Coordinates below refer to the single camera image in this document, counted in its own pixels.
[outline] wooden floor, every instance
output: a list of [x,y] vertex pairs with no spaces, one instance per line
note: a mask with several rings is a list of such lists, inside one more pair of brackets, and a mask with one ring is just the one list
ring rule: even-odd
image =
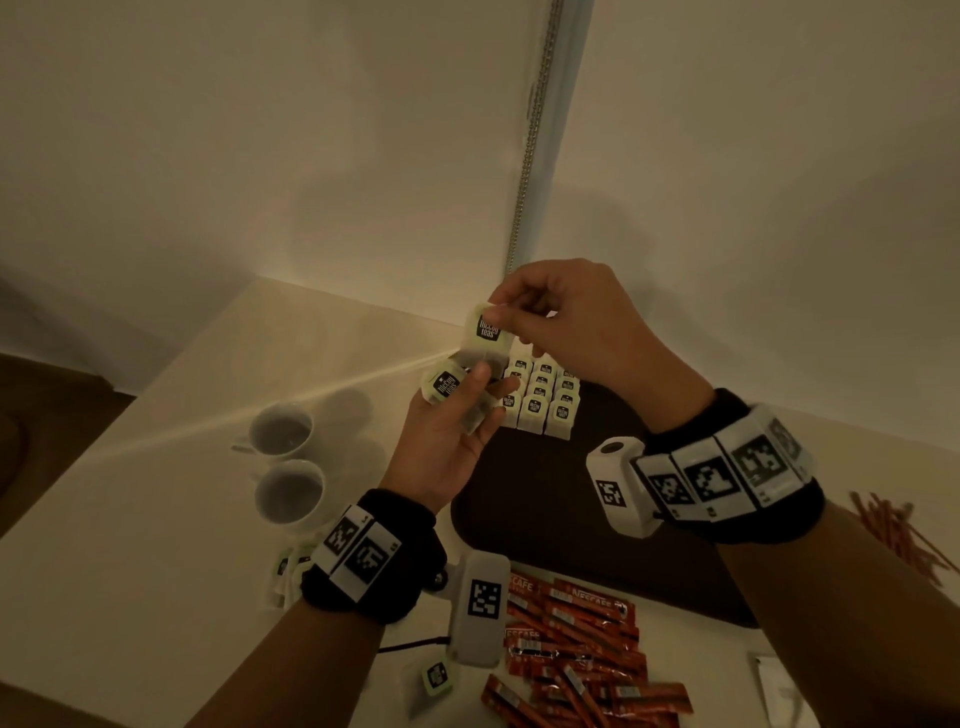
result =
[[[0,354],[0,417],[19,423],[26,449],[0,447],[23,461],[0,482],[0,538],[133,401],[102,379]],[[12,441],[8,429],[8,445]],[[4,463],[0,462],[0,473]],[[0,728],[115,728],[113,723],[0,683]]]

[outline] table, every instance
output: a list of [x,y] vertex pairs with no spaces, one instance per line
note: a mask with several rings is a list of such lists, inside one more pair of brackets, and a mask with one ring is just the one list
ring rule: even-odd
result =
[[[258,599],[285,538],[255,515],[254,461],[231,440],[263,406],[307,402],[340,454],[331,482],[359,495],[396,444],[419,369],[459,335],[252,283],[0,541],[0,681],[131,728],[182,725],[276,622]],[[446,511],[438,531],[456,561],[465,546]],[[684,725],[766,725],[748,659],[768,649],[762,633],[635,601],[651,677],[685,682],[693,699]],[[384,644],[444,634],[448,613],[425,595]],[[405,724],[396,671],[415,658],[377,658],[354,726]],[[424,724],[498,725],[479,704],[485,678],[463,668]]]

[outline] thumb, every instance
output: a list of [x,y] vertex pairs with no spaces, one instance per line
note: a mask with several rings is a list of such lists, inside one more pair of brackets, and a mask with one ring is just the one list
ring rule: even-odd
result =
[[491,326],[503,328],[521,339],[533,342],[549,351],[549,319],[508,305],[496,305],[483,312],[483,320]]
[[480,400],[480,395],[486,390],[489,381],[490,364],[485,361],[477,362],[463,383],[438,407],[439,416],[450,424],[460,422],[470,408]]

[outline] metal chain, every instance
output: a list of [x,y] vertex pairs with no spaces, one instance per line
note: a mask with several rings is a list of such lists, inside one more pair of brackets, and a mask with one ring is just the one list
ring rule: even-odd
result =
[[553,63],[553,48],[557,43],[557,30],[560,16],[564,11],[564,0],[553,0],[550,17],[546,25],[546,38],[543,41],[543,53],[540,56],[540,73],[534,86],[530,104],[529,124],[527,125],[527,144],[523,152],[523,166],[520,167],[520,183],[516,191],[514,222],[510,227],[510,241],[507,243],[507,264],[504,275],[512,273],[516,264],[516,242],[520,236],[520,221],[523,218],[523,206],[527,199],[527,186],[530,184],[530,169],[537,150],[537,135],[540,133],[540,117],[543,115],[543,98],[546,96],[547,83],[550,80],[550,66]]

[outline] person's left hand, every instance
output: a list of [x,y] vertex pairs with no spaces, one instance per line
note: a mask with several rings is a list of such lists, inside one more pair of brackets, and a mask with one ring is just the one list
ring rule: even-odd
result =
[[[418,391],[410,400],[400,440],[380,487],[415,500],[434,514],[452,501],[503,422],[505,411],[496,407],[472,435],[464,434],[460,427],[489,381],[490,365],[480,362],[442,404],[430,404]],[[499,400],[519,384],[518,378],[508,376],[488,391]]]

